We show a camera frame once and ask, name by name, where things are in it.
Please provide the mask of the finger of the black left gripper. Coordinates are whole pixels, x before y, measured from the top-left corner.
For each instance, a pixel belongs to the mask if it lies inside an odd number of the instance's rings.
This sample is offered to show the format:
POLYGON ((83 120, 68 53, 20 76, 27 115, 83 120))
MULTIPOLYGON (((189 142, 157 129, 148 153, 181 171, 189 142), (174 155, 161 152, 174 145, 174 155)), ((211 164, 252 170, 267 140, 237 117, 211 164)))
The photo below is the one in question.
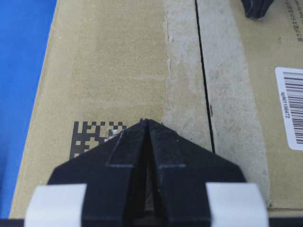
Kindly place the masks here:
POLYGON ((241 0, 247 18, 263 18, 274 0, 241 0))

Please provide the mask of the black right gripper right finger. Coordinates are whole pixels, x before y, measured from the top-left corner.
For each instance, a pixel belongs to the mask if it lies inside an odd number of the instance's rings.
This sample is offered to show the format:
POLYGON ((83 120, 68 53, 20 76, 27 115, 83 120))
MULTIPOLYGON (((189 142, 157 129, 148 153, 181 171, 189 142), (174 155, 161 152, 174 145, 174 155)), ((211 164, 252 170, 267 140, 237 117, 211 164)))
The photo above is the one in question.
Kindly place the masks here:
POLYGON ((148 121, 155 178, 155 208, 163 227, 267 227, 258 186, 241 168, 148 121))

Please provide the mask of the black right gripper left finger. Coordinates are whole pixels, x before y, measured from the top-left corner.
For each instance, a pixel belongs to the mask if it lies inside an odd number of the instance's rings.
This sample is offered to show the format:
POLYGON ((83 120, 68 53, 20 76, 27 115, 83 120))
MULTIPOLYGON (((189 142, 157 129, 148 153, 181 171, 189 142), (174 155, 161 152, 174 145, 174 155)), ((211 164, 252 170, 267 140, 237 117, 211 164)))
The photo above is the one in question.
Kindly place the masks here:
POLYGON ((144 209, 141 152, 148 121, 57 166, 36 187, 26 227, 129 227, 144 209))

